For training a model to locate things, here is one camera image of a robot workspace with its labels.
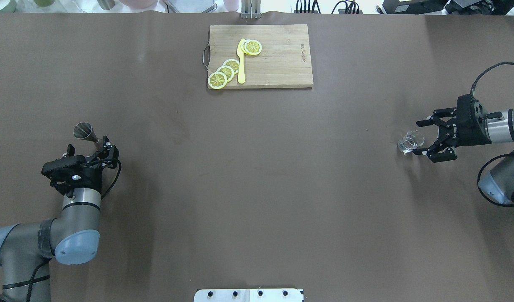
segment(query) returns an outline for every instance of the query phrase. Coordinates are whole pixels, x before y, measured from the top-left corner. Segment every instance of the lemon slice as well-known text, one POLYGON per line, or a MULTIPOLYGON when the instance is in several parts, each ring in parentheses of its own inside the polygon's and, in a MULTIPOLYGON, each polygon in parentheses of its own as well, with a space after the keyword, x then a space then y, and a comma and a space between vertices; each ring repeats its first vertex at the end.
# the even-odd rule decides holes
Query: lemon slice
POLYGON ((234 75, 238 74, 238 66, 240 62, 236 59, 226 60, 222 65, 229 66, 234 70, 234 75))
POLYGON ((209 86, 212 89, 224 88, 227 84, 228 77, 221 71, 217 71, 209 75, 209 86))
POLYGON ((245 54, 258 55, 261 53, 262 44, 257 40, 246 40, 242 48, 245 54))
POLYGON ((230 66, 223 65, 219 67, 217 71, 223 72, 227 76, 228 83, 234 78, 234 70, 230 66))

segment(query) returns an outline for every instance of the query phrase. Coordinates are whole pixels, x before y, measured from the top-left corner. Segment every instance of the black cable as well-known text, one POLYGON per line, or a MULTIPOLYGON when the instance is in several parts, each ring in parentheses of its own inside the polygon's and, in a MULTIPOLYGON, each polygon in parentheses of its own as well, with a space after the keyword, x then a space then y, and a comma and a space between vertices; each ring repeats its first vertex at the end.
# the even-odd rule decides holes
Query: black cable
POLYGON ((115 162, 117 163, 118 165, 118 168, 117 168, 117 174, 115 174, 115 178, 114 178, 114 181, 112 182, 112 184, 110 185, 110 187, 108 187, 108 189, 106 191, 104 191, 104 193, 102 194, 102 196, 100 197, 100 199, 102 200, 104 197, 106 197, 106 195, 108 195, 108 193, 110 192, 110 190, 112 189, 112 187, 115 186, 115 183, 117 182, 117 179, 119 178, 119 174, 121 174, 121 161, 119 160, 115 160, 115 159, 103 159, 103 160, 98 160, 98 161, 92 161, 92 162, 89 162, 89 163, 85 163, 82 165, 82 168, 86 168, 86 167, 92 167, 92 166, 95 166, 99 163, 104 163, 104 162, 115 162))
POLYGON ((315 5, 317 6, 318 12, 320 13, 320 6, 318 0, 313 1, 313 8, 311 10, 311 13, 315 13, 315 5))
POLYGON ((339 3, 344 3, 345 4, 345 12, 347 12, 347 8, 348 8, 348 3, 347 2, 351 2, 351 1, 348 1, 348 0, 342 0, 342 1, 339 1, 335 4, 335 6, 333 7, 333 10, 332 10, 332 13, 335 12, 335 9, 337 8, 337 6, 339 5, 339 3))
POLYGON ((514 204, 500 204, 500 203, 497 203, 495 201, 492 201, 490 198, 487 197, 487 195, 484 194, 484 192, 481 190, 481 187, 479 187, 479 181, 481 180, 481 174, 483 173, 483 171, 485 170, 485 168, 487 167, 487 165, 491 164, 493 161, 495 160, 498 160, 498 159, 501 159, 503 157, 509 157, 509 156, 514 156, 514 153, 508 153, 508 154, 502 154, 502 155, 499 155, 499 156, 496 156, 494 157, 493 159, 487 161, 485 163, 485 165, 479 170, 479 174, 477 174, 477 189, 479 189, 479 193, 481 193, 481 195, 487 200, 487 201, 490 201, 491 204, 494 204, 496 206, 514 206, 514 204))
POLYGON ((112 187, 115 186, 115 183, 117 182, 117 179, 119 178, 119 174, 121 174, 121 162, 118 160, 117 161, 117 165, 119 166, 119 168, 117 168, 117 174, 115 174, 115 178, 114 178, 114 181, 112 182, 112 184, 110 185, 110 187, 108 187, 108 189, 104 192, 104 194, 102 194, 102 196, 100 197, 100 199, 103 199, 104 197, 106 197, 106 195, 108 195, 108 193, 110 192, 110 190, 112 189, 112 187))
POLYGON ((31 274, 31 278, 29 279, 29 285, 28 285, 28 294, 26 294, 26 302, 29 302, 31 299, 31 289, 33 289, 33 281, 35 280, 35 275, 37 274, 37 271, 42 267, 45 266, 48 262, 50 262, 52 259, 45 258, 41 264, 39 264, 31 274))
POLYGON ((356 0, 352 0, 350 5, 348 6, 348 11, 345 13, 352 13, 352 10, 353 10, 353 8, 355 8, 355 6, 356 6, 356 0))
POLYGON ((479 82, 480 78, 483 77, 483 75, 485 75, 487 72, 489 72, 490 70, 496 68, 497 66, 501 66, 501 65, 513 65, 514 66, 514 62, 501 62, 501 63, 497 63, 496 65, 493 65, 491 67, 489 67, 488 69, 486 69, 485 71, 483 71, 483 73, 481 73, 477 79, 475 79, 475 82, 473 82, 473 85, 471 85, 471 91, 470 91, 470 94, 472 96, 474 96, 475 94, 475 87, 477 86, 477 82, 479 82))

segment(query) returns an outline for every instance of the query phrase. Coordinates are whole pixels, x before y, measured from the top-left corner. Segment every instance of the black knob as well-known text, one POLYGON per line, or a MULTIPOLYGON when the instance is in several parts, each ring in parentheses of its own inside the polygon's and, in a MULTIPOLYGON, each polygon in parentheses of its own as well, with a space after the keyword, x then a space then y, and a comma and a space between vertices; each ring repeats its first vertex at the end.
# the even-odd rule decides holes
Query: black knob
POLYGON ((497 112, 492 112, 492 113, 487 114, 485 119, 498 119, 498 118, 502 118, 502 117, 503 117, 503 113, 501 113, 501 111, 497 111, 497 112))

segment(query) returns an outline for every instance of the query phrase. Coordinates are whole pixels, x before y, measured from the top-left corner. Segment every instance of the cutting board handle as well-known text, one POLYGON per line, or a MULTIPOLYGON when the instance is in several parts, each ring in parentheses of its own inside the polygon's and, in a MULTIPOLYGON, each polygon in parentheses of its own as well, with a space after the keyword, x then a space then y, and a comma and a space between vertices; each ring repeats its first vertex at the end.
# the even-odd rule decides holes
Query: cutting board handle
POLYGON ((209 63, 210 63, 210 41, 207 41, 207 46, 205 46, 205 49, 203 50, 203 65, 205 65, 205 68, 207 71, 209 71, 209 63))

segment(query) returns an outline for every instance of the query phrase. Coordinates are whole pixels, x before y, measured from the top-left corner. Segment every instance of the metal stand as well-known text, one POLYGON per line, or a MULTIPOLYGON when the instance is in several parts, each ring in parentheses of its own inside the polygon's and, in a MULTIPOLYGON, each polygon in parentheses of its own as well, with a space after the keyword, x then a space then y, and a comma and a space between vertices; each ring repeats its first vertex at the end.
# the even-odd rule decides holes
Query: metal stand
POLYGON ((242 19, 261 19, 261 0, 242 0, 242 19))

